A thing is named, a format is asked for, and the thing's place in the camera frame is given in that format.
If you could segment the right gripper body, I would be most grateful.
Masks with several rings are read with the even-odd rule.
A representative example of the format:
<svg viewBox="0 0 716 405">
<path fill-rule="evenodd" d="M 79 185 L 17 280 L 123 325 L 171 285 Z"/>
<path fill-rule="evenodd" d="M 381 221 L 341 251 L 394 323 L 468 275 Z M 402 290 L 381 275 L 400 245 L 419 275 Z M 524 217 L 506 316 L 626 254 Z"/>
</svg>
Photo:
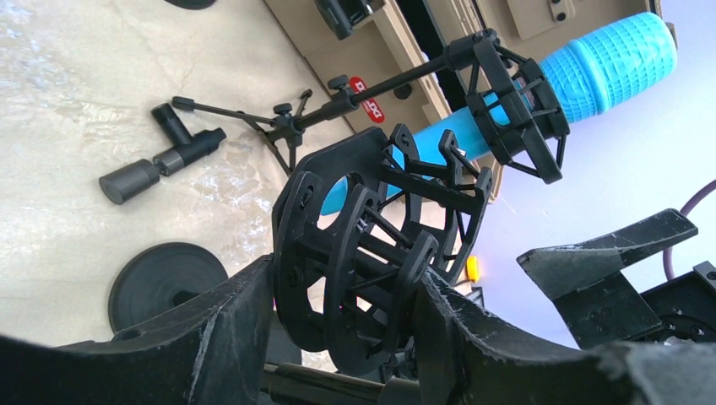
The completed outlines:
<svg viewBox="0 0 716 405">
<path fill-rule="evenodd" d="M 641 338 L 662 344 L 715 341 L 715 266 L 696 265 L 691 272 L 642 293 L 661 328 Z"/>
</svg>

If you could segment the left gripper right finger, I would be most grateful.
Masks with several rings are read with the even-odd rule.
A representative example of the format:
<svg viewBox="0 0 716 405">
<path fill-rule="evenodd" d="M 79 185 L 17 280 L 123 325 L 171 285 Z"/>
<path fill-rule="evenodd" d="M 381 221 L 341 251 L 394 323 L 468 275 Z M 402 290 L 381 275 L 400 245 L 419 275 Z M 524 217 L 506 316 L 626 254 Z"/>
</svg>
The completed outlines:
<svg viewBox="0 0 716 405">
<path fill-rule="evenodd" d="M 421 280 L 413 320 L 425 404 L 712 404 L 715 347 L 610 343 L 576 350 Z"/>
</svg>

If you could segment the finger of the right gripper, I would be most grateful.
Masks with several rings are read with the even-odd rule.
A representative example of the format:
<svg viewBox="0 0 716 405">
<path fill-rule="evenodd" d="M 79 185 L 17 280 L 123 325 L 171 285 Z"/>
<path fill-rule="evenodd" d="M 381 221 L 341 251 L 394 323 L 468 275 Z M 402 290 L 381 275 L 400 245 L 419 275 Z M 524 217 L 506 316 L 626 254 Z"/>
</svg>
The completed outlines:
<svg viewBox="0 0 716 405">
<path fill-rule="evenodd" d="M 684 214 L 667 208 L 591 240 L 531 249 L 517 263 L 545 296 L 556 300 L 697 234 Z"/>
<path fill-rule="evenodd" d="M 662 321 L 620 273 L 553 301 L 580 349 L 636 341 L 661 330 Z"/>
</svg>

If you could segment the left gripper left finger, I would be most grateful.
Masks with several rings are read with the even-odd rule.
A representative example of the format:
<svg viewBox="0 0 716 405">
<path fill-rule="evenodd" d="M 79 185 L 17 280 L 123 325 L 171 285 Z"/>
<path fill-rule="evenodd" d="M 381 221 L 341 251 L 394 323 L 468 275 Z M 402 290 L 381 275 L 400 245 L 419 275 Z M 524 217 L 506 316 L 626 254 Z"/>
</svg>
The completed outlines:
<svg viewBox="0 0 716 405">
<path fill-rule="evenodd" d="M 254 404 L 273 317 L 271 259 L 111 341 L 1 340 L 4 404 Z"/>
</svg>

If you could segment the black shock mount cradle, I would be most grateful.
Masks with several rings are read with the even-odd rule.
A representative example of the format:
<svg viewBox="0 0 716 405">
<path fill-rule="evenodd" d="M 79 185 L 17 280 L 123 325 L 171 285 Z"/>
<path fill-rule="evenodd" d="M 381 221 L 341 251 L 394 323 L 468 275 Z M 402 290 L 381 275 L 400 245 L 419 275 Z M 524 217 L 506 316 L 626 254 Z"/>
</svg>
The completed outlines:
<svg viewBox="0 0 716 405">
<path fill-rule="evenodd" d="M 491 191 L 446 130 L 427 162 L 404 125 L 369 127 L 302 158 L 274 205 L 274 303 L 290 339 L 365 375 L 410 348 L 425 275 L 454 283 Z"/>
</svg>

